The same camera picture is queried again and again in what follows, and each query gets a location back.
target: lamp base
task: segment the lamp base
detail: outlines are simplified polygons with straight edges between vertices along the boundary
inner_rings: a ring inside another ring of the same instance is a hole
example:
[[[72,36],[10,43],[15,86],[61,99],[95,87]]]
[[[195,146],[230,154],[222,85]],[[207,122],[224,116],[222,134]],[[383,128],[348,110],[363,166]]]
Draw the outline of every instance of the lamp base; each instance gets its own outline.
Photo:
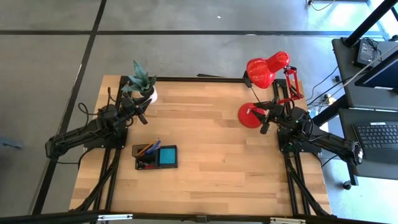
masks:
[[[261,126],[261,122],[256,118],[253,113],[250,113],[251,110],[254,110],[258,113],[265,114],[266,112],[263,109],[256,108],[254,103],[245,103],[243,104],[238,111],[238,119],[247,128],[258,128]]]

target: lamp shade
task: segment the lamp shade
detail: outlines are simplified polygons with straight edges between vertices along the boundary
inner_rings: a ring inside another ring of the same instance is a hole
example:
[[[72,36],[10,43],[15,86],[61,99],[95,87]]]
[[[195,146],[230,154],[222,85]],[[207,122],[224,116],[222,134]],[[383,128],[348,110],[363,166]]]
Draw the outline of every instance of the lamp shade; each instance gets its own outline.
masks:
[[[248,62],[246,71],[249,79],[259,88],[268,88],[275,80],[276,72],[288,66],[290,56],[287,52],[277,52],[269,59],[255,58]]]

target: wheel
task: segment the wheel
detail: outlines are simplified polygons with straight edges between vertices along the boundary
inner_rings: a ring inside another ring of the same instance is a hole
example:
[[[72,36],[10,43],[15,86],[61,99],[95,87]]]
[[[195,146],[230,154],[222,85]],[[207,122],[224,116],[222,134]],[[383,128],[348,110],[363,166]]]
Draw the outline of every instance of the wheel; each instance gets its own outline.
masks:
[[[343,188],[346,190],[351,189],[351,181],[347,180],[346,182],[343,183]]]

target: black desk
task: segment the black desk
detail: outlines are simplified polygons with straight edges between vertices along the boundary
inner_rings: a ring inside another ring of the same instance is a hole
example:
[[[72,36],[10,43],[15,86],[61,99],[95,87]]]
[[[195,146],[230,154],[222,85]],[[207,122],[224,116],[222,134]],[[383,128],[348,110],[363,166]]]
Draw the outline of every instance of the black desk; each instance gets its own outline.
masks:
[[[341,126],[343,127],[344,137],[346,140],[351,141],[357,141],[352,127],[354,123],[380,121],[380,118],[385,121],[394,121],[398,117],[397,113],[391,112],[349,109],[340,109],[338,114],[340,116]],[[354,181],[353,178],[355,179],[353,175],[398,180],[398,164],[385,164],[363,160],[361,165],[349,167],[348,170],[350,172],[349,175],[352,184]]]
[[[361,69],[352,64],[356,49],[349,49],[343,45],[341,39],[333,39],[331,41],[333,50],[335,51],[337,65],[342,80],[350,78],[358,73]],[[398,45],[395,42],[380,42],[378,49],[382,54],[393,46]],[[372,110],[391,110],[398,111],[398,95],[388,90],[373,89],[368,87],[356,86],[354,83],[361,76],[344,87],[345,95],[336,100],[331,106],[323,110],[313,121],[316,125],[321,126],[325,122],[335,117],[340,108],[366,108]]]

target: wooden table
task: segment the wooden table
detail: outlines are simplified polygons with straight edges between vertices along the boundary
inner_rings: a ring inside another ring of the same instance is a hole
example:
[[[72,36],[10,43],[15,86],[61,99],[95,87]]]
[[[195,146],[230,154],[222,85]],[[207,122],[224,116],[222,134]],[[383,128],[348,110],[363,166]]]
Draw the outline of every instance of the wooden table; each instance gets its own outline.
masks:
[[[107,87],[116,97],[120,76],[104,76],[96,108],[106,104]],[[262,135],[238,121],[243,103],[255,102],[243,83],[157,82],[158,100],[146,111],[147,125],[137,118],[122,150],[111,206],[113,212],[212,215],[291,215],[284,159],[271,124]],[[272,88],[253,87],[261,101]],[[307,108],[305,99],[296,106]],[[131,147],[160,138],[178,147],[178,168],[135,170]],[[98,181],[104,149],[84,156],[70,208],[76,208]],[[305,183],[330,212],[319,161],[301,153]],[[101,206],[104,208],[107,186]],[[302,210],[296,186],[299,211]]]

